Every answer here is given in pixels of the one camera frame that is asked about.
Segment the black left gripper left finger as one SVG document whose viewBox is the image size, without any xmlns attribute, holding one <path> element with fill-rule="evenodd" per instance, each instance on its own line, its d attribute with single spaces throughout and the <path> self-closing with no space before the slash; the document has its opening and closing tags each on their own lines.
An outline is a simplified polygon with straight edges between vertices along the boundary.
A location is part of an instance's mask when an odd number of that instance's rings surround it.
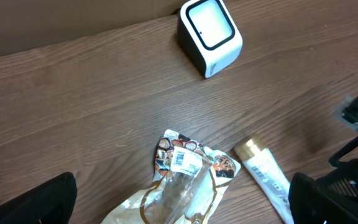
<svg viewBox="0 0 358 224">
<path fill-rule="evenodd" d="M 0 205 L 0 223 L 67 224 L 76 196 L 75 177 L 64 172 Z"/>
</svg>

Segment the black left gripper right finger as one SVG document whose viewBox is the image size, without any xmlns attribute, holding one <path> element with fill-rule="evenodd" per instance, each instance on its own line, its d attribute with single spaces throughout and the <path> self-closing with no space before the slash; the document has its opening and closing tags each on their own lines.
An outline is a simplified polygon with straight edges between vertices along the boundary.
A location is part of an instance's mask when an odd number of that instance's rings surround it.
<svg viewBox="0 0 358 224">
<path fill-rule="evenodd" d="M 312 179 L 296 173 L 290 184 L 295 223 L 358 223 L 358 178 L 327 175 Z"/>
</svg>

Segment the white tube gold cap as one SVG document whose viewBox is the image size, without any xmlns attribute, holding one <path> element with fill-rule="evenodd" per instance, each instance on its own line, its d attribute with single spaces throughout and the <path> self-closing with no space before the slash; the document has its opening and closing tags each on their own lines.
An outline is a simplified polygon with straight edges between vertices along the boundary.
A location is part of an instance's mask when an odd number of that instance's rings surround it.
<svg viewBox="0 0 358 224">
<path fill-rule="evenodd" d="M 234 151 L 284 223 L 294 224 L 289 202 L 290 183 L 268 147 L 257 136 L 249 136 L 239 142 Z"/>
</svg>

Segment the white brown snack pouch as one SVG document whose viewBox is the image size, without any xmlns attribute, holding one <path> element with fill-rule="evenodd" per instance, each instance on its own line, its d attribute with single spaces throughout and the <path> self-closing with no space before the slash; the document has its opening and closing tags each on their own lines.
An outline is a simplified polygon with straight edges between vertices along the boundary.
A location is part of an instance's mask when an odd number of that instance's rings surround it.
<svg viewBox="0 0 358 224">
<path fill-rule="evenodd" d="M 226 153 L 168 129 L 156 145 L 151 186 L 103 223 L 207 223 L 240 168 Z"/>
</svg>

